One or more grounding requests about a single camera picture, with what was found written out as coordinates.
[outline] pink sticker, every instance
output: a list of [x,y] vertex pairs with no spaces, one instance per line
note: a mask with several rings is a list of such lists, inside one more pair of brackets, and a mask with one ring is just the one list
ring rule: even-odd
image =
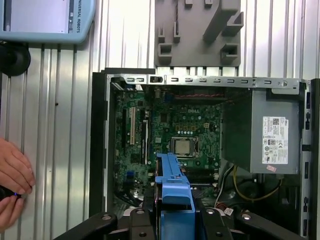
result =
[[268,169],[269,171],[274,172],[274,173],[277,171],[277,168],[274,166],[271,166],[271,165],[266,166],[266,169]]

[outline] corrugated metal wall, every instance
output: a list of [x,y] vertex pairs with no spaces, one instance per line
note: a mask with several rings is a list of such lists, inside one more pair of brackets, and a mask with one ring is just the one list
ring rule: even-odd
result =
[[[21,219],[2,240],[50,240],[88,217],[92,72],[153,67],[153,2],[97,0],[84,44],[31,48],[28,72],[2,77],[0,134],[21,147],[37,180]],[[319,76],[317,0],[242,0],[241,8],[239,69],[177,67],[158,73]]]

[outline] gray mounting bracket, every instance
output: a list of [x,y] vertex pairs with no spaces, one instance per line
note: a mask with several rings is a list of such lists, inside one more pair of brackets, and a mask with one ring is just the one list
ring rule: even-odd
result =
[[155,65],[238,67],[238,0],[155,0]]

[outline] warning label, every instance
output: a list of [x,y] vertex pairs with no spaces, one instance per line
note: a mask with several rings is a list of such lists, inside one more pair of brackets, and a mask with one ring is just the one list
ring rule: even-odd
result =
[[262,163],[288,164],[289,121],[285,117],[264,116]]

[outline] finger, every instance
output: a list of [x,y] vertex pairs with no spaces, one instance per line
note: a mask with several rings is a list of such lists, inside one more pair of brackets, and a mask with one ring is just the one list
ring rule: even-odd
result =
[[12,155],[20,160],[25,166],[27,169],[30,169],[31,172],[32,172],[32,168],[31,168],[31,163],[29,162],[29,160],[26,158],[25,155],[23,155],[17,148],[13,149],[12,150]]
[[8,205],[0,214],[0,226],[8,226],[16,203],[16,196],[11,196]]
[[10,197],[6,197],[0,201],[0,215],[6,209],[9,202],[10,202]]
[[26,193],[22,186],[2,171],[0,171],[0,185],[20,195]]
[[[5,161],[8,162],[14,162],[14,160],[8,160],[7,158],[5,159]],[[27,182],[27,180],[24,178],[24,176],[18,172],[16,169],[14,169],[12,166],[10,166],[10,164],[6,164],[5,166],[5,174],[7,174],[8,176],[10,176],[11,179],[13,179],[19,186],[21,186],[26,193],[30,194],[32,192],[32,189],[29,185],[29,183]]]
[[14,169],[16,169],[19,173],[22,174],[24,179],[27,181],[28,185],[33,186],[35,185],[35,177],[32,173],[32,170],[30,168],[27,168],[25,164],[23,164],[22,161],[18,160],[14,155],[6,157],[5,161]]
[[14,205],[13,211],[12,211],[12,215],[11,218],[9,220],[9,226],[11,227],[13,224],[15,224],[15,222],[17,221],[17,219],[20,217],[22,210],[24,208],[24,199],[23,198],[19,198]]

